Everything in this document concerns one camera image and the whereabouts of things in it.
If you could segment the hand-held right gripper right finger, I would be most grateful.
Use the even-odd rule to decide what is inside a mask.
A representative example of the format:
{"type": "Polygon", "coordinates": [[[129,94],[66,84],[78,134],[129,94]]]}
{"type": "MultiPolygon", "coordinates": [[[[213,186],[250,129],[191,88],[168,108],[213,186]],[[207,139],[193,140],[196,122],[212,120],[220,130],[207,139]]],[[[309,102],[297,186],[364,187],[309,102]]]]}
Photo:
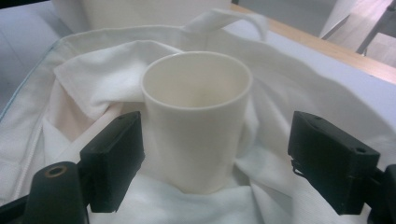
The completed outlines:
{"type": "Polygon", "coordinates": [[[305,178],[339,215],[361,212],[363,183],[374,175],[380,154],[309,113],[293,113],[288,154],[293,172],[305,178]]]}

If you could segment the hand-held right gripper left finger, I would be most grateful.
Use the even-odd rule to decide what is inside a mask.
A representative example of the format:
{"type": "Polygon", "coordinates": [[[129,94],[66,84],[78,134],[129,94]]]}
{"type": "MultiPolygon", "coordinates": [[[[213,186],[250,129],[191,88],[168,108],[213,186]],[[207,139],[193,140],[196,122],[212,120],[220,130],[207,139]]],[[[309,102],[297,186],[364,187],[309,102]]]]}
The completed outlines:
{"type": "Polygon", "coordinates": [[[94,213],[119,209],[144,159],[139,111],[113,119],[80,151],[79,168],[89,177],[86,202],[94,213]]]}

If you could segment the white tote bag coloured shapes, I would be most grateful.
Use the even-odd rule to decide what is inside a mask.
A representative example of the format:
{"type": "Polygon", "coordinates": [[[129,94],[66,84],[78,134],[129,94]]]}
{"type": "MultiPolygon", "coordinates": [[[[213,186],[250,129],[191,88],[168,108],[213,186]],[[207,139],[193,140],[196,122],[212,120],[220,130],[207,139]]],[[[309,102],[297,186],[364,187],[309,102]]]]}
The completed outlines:
{"type": "Polygon", "coordinates": [[[33,174],[78,152],[116,116],[143,106],[150,63],[188,51],[234,57],[253,75],[236,173],[226,189],[185,194],[165,183],[150,136],[147,157],[120,210],[92,224],[359,224],[338,216],[291,168],[292,115],[325,118],[374,148],[379,166],[396,163],[396,92],[378,116],[361,94],[266,43],[263,16],[210,10],[187,25],[104,29],[57,41],[0,114],[0,205],[24,195],[33,174]]]}

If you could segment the white cup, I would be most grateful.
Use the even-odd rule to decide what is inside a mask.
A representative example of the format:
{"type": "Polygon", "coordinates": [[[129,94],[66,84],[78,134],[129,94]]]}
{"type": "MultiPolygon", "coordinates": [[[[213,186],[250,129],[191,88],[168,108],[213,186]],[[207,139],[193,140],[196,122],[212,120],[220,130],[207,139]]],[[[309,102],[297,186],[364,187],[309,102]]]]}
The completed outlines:
{"type": "Polygon", "coordinates": [[[231,177],[252,75],[215,52],[183,52],[148,66],[141,89],[165,180],[208,194],[231,177]]]}

